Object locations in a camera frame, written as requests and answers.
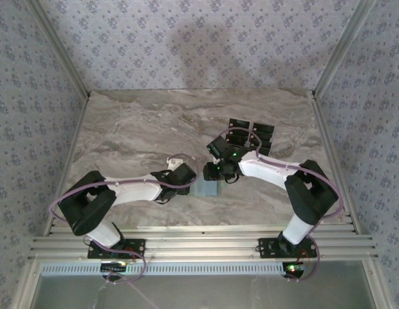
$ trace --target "gray marble table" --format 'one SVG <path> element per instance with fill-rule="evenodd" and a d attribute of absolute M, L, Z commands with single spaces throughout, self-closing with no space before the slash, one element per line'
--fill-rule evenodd
<path fill-rule="evenodd" d="M 332 179 L 319 130 L 303 89 L 213 89 L 92 92 L 66 188 L 88 171 L 136 177 L 166 168 L 175 153 L 210 161 L 206 145 L 229 118 L 275 126 L 270 156 L 287 162 L 316 160 Z M 285 224 L 293 214 L 287 193 L 255 178 L 223 186 L 219 196 L 177 196 L 113 207 L 119 226 Z"/>

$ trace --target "aluminum frame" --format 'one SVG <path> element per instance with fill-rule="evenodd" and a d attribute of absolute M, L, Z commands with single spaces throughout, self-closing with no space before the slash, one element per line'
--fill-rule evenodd
<path fill-rule="evenodd" d="M 347 26 L 342 32 L 337 45 L 329 56 L 327 64 L 323 69 L 317 84 L 314 87 L 315 96 L 320 97 L 324 94 L 328 84 L 331 82 L 335 72 L 338 70 L 342 60 L 346 56 L 349 47 L 355 40 L 357 33 L 361 30 L 364 21 L 367 19 L 376 0 L 359 0 Z"/>
<path fill-rule="evenodd" d="M 330 139 L 330 132 L 319 101 L 315 101 L 310 91 L 308 100 L 313 108 L 314 117 L 324 142 L 324 148 L 331 164 L 332 173 L 342 191 L 346 210 L 349 214 L 339 223 L 320 225 L 313 236 L 318 241 L 320 256 L 323 261 L 362 261 L 374 302 L 378 309 L 395 308 L 389 293 L 381 264 L 370 235 L 363 234 L 355 213 L 353 201 L 348 191 L 335 148 Z M 73 158 L 80 126 L 85 112 L 81 112 L 77 130 L 73 138 L 70 153 L 64 168 L 64 175 L 59 184 L 58 193 L 63 189 L 64 180 Z M 236 226 L 195 226 L 195 227 L 139 227 L 122 229 L 127 238 L 147 240 L 145 256 L 150 263 L 262 263 L 255 251 L 257 239 L 276 237 L 285 228 L 284 225 L 236 225 Z M 29 308 L 35 293 L 38 279 L 45 265 L 50 263 L 94 263 L 86 258 L 87 248 L 82 238 L 75 237 L 69 228 L 53 227 L 48 221 L 44 237 L 35 238 L 30 251 L 28 264 L 15 294 L 12 308 Z M 293 259 L 268 259 L 269 261 L 292 261 Z"/>
<path fill-rule="evenodd" d="M 50 20 L 46 16 L 46 12 L 44 8 L 39 3 L 38 0 L 25 0 L 26 5 L 31 11 L 33 17 L 38 23 L 39 28 L 42 30 L 45 38 L 51 44 L 53 51 L 55 52 L 61 66 L 64 68 L 68 77 L 72 81 L 73 87 L 77 91 L 77 93 L 82 98 L 88 97 L 88 91 L 86 89 L 85 84 L 83 83 L 75 65 L 73 64 L 70 56 L 64 48 L 61 40 L 56 34 Z"/>

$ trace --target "wallpaper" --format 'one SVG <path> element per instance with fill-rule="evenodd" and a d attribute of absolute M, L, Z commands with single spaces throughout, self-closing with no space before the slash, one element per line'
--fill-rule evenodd
<path fill-rule="evenodd" d="M 321 99 L 399 307 L 399 0 L 377 1 Z"/>
<path fill-rule="evenodd" d="M 312 89 L 358 0 L 41 0 L 90 90 Z"/>
<path fill-rule="evenodd" d="M 82 103 L 24 1 L 0 0 L 0 308 L 43 232 Z"/>

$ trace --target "black bracket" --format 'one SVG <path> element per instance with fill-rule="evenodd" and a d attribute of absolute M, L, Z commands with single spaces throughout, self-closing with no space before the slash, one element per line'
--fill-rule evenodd
<path fill-rule="evenodd" d="M 186 163 L 182 163 L 175 169 L 175 171 L 164 170 L 160 172 L 152 172 L 151 175 L 153 175 L 159 182 L 169 183 L 170 185 L 186 185 L 196 177 L 196 173 Z M 167 203 L 177 194 L 188 195 L 189 193 L 189 187 L 172 189 L 161 185 L 161 189 L 162 191 L 160 195 L 155 199 L 159 204 Z"/>
<path fill-rule="evenodd" d="M 317 251 L 313 241 L 304 238 L 292 252 L 285 252 L 279 245 L 278 238 L 259 238 L 255 251 L 259 252 L 261 259 L 283 259 L 283 258 L 316 258 Z"/>
<path fill-rule="evenodd" d="M 68 192 L 83 185 L 104 181 L 105 178 L 100 172 L 91 171 L 82 177 Z M 91 187 L 68 196 L 59 203 L 59 208 L 74 235 L 82 236 L 98 226 L 115 200 L 115 191 L 110 190 L 107 185 L 101 185 L 100 187 Z"/>
<path fill-rule="evenodd" d="M 132 252 L 144 255 L 145 239 L 122 239 L 112 249 L 126 250 L 128 253 L 113 253 L 101 249 L 94 241 L 91 241 L 88 248 L 88 259 L 139 259 L 133 256 Z"/>
<path fill-rule="evenodd" d="M 306 160 L 300 166 L 327 178 L 313 160 Z M 302 171 L 289 175 L 284 184 L 294 213 L 309 225 L 316 225 L 339 198 L 328 184 Z"/>
<path fill-rule="evenodd" d="M 259 153 L 268 156 L 272 145 L 272 135 L 274 133 L 274 126 L 267 124 L 258 124 L 257 122 L 250 122 L 246 120 L 230 118 L 228 128 L 230 127 L 243 127 L 245 129 L 251 129 L 253 134 L 257 135 L 262 142 Z M 256 150 L 258 146 L 258 140 L 250 136 L 249 132 L 232 130 L 229 131 L 225 137 L 228 144 L 232 145 L 236 149 L 244 147 L 246 142 L 249 141 L 249 149 Z"/>

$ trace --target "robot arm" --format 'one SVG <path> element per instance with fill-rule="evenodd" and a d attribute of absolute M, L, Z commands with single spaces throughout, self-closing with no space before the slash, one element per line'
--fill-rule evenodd
<path fill-rule="evenodd" d="M 104 219 L 111 207 L 142 200 L 166 203 L 178 194 L 187 195 L 189 187 L 172 189 L 162 183 L 186 185 L 195 177 L 196 173 L 178 159 L 171 159 L 167 170 L 137 178 L 103 177 L 98 171 L 91 171 L 69 191 L 90 183 L 106 182 L 107 184 L 78 192 L 62 200 L 59 208 L 74 235 L 87 235 L 110 248 L 123 238 L 115 224 Z"/>
<path fill-rule="evenodd" d="M 250 176 L 270 182 L 287 191 L 295 214 L 278 237 L 279 246 L 285 253 L 291 254 L 338 200 L 337 194 L 323 181 L 304 172 L 287 168 L 299 165 L 326 177 L 318 164 L 312 160 L 307 160 L 303 164 L 288 163 L 260 154 L 260 158 L 273 163 L 269 165 L 260 161 L 255 151 L 249 151 L 245 147 L 235 149 L 221 136 L 212 141 L 207 148 L 213 155 L 214 161 L 204 167 L 205 180 L 228 182 L 235 178 L 235 182 L 240 176 Z"/>

